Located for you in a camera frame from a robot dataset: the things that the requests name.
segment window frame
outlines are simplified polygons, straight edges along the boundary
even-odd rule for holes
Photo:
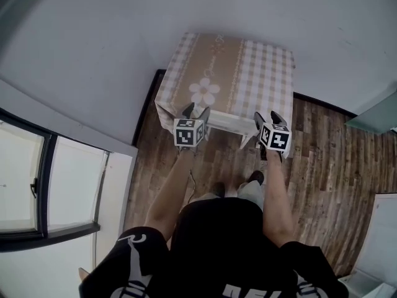
[[[9,251],[20,251],[29,250],[32,248],[38,248],[56,243],[65,242],[78,237],[89,235],[100,230],[100,225],[97,223],[97,215],[94,216],[94,220],[89,223],[77,224],[72,227],[65,227],[58,230],[48,231],[48,189],[51,176],[51,167],[53,163],[53,157],[55,152],[56,143],[58,137],[61,136],[58,133],[52,132],[51,130],[37,126],[31,122],[21,119],[15,115],[10,114],[4,109],[0,108],[0,120],[34,133],[44,138],[42,153],[40,155],[40,162],[38,166],[37,182],[35,187],[36,198],[36,222],[37,229],[29,228],[25,230],[11,231],[11,232],[0,232],[0,253]],[[97,200],[95,204],[95,213],[99,210],[100,202],[100,190],[98,191]]]

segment table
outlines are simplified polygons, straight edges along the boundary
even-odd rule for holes
[[[154,100],[161,126],[172,133],[172,116],[194,102],[196,117],[211,107],[210,129],[242,135],[240,148],[258,134],[255,111],[271,122],[274,110],[290,128],[294,67],[292,52],[284,48],[224,35],[185,33]]]

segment fiducial marker cube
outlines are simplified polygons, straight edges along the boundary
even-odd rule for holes
[[[178,147],[196,147],[204,138],[204,121],[174,119],[174,144]]]
[[[259,141],[268,150],[284,152],[289,147],[291,136],[287,126],[263,123]]]

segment flower print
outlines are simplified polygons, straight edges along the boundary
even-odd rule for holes
[[[216,55],[219,53],[224,53],[225,47],[223,46],[222,43],[214,43],[211,45],[210,50],[211,50],[212,54]]]
[[[215,84],[210,84],[210,79],[204,77],[200,80],[200,84],[191,84],[189,90],[194,93],[192,95],[192,102],[199,104],[204,100],[207,105],[212,105],[215,102],[213,94],[218,93],[220,87]]]

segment white wall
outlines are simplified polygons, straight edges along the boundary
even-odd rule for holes
[[[101,149],[136,157],[138,149],[98,132],[32,99],[0,79],[0,107],[35,125]]]
[[[135,159],[130,156],[119,153],[109,155],[99,205],[96,265],[106,257],[123,232],[134,165]]]
[[[131,144],[156,65],[130,0],[15,0],[0,18],[0,78]]]
[[[0,254],[0,289],[8,298],[77,298],[78,268],[92,271],[92,235]]]
[[[361,113],[397,86],[397,0],[131,0],[156,66],[185,31],[284,46],[295,91]]]
[[[126,143],[185,31],[284,46],[295,91],[358,114],[396,89],[397,0],[16,0],[6,11],[0,77]]]

